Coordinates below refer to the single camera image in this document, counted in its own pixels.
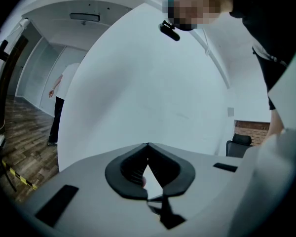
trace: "black pants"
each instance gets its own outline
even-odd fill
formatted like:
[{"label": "black pants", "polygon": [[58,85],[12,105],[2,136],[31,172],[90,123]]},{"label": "black pants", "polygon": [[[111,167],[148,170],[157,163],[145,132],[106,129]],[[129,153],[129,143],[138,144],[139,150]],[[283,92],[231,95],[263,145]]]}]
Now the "black pants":
[{"label": "black pants", "polygon": [[49,139],[48,139],[48,141],[52,143],[55,143],[58,141],[59,121],[60,121],[60,116],[61,116],[61,111],[63,109],[64,101],[65,101],[64,99],[56,97],[55,118],[54,118],[53,125],[51,126]]}]

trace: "ceiling light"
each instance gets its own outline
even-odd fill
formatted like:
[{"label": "ceiling light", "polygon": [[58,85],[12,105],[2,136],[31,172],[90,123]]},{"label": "ceiling light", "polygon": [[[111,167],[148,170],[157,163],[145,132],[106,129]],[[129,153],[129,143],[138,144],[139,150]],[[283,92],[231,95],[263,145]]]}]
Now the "ceiling light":
[{"label": "ceiling light", "polygon": [[93,22],[100,21],[99,15],[87,14],[87,13],[70,13],[70,18],[77,19],[77,20],[93,21]]}]

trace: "white shirt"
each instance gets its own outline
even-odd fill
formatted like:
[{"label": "white shirt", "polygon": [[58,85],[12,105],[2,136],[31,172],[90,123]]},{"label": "white shirt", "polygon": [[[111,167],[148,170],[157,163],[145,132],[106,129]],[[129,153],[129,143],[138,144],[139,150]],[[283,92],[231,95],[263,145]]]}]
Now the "white shirt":
[{"label": "white shirt", "polygon": [[73,63],[68,65],[65,70],[63,71],[63,77],[59,83],[57,97],[61,99],[65,99],[67,95],[67,91],[69,89],[70,83],[74,78],[75,72],[77,71],[80,63]]}]

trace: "wooden floor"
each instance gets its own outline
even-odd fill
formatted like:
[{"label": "wooden floor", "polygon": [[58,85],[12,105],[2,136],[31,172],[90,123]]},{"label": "wooden floor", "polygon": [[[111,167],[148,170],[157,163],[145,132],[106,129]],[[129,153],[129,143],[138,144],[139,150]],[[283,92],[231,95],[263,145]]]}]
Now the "wooden floor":
[{"label": "wooden floor", "polygon": [[[59,172],[57,147],[47,146],[53,117],[37,109],[23,98],[9,97],[5,107],[5,139],[3,160],[19,175],[38,188]],[[16,202],[24,202],[32,192],[11,173],[8,174],[17,192],[6,177],[0,177],[3,190]]]}]

